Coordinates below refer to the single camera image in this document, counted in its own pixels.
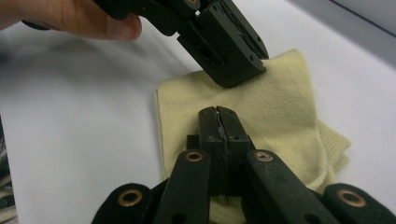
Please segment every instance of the black mechanical arm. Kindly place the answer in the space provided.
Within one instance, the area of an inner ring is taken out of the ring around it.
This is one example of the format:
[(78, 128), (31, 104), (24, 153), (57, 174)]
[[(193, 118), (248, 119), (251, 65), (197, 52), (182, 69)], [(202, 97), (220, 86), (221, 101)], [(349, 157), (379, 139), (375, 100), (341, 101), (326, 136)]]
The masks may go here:
[(265, 72), (262, 39), (231, 0), (94, 0), (109, 16), (147, 18), (178, 42), (222, 87)]
[(154, 189), (115, 189), (93, 224), (207, 224), (211, 196), (241, 197), (248, 224), (395, 224), (396, 217), (361, 189), (307, 189), (273, 152), (255, 149), (236, 114), (199, 112), (199, 134), (187, 136), (170, 177)]

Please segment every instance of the yellow cloth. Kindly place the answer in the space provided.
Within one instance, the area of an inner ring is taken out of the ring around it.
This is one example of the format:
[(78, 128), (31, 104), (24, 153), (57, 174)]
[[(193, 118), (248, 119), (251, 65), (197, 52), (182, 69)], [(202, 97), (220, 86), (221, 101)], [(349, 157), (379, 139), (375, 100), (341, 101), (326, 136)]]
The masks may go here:
[[(322, 191), (346, 163), (348, 140), (318, 121), (303, 55), (292, 50), (263, 61), (267, 72), (231, 89), (204, 71), (165, 81), (157, 90), (164, 177), (198, 134), (198, 112), (221, 105), (235, 111), (256, 148), (274, 151), (309, 188)], [(244, 223), (240, 200), (211, 200), (212, 223)]]

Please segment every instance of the white wall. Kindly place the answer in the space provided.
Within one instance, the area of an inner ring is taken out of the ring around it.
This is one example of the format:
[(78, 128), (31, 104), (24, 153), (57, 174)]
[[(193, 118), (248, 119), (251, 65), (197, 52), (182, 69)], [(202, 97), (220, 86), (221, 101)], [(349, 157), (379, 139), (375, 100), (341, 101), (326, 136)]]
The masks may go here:
[(396, 35), (395, 0), (334, 0)]

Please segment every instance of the human hand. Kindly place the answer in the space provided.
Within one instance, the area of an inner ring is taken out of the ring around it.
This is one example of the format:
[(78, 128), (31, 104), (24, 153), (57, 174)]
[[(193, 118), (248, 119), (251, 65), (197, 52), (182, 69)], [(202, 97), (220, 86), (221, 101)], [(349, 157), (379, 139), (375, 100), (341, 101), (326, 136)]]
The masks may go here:
[(22, 20), (96, 39), (135, 40), (142, 30), (138, 16), (116, 21), (93, 0), (0, 0), (0, 29)]

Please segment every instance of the microfiber towel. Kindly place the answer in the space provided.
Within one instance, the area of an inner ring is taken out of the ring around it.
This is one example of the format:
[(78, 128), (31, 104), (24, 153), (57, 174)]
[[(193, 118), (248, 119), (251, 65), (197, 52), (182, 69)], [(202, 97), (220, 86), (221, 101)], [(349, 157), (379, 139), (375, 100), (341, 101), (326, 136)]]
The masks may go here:
[[(198, 112), (224, 106), (238, 115), (259, 149), (275, 152), (310, 189), (322, 192), (346, 163), (349, 141), (318, 120), (309, 71), (298, 50), (263, 61), (267, 71), (224, 89), (204, 71), (166, 80), (156, 94), (164, 178), (187, 134), (198, 134)], [(239, 198), (212, 198), (210, 220), (245, 223)]]

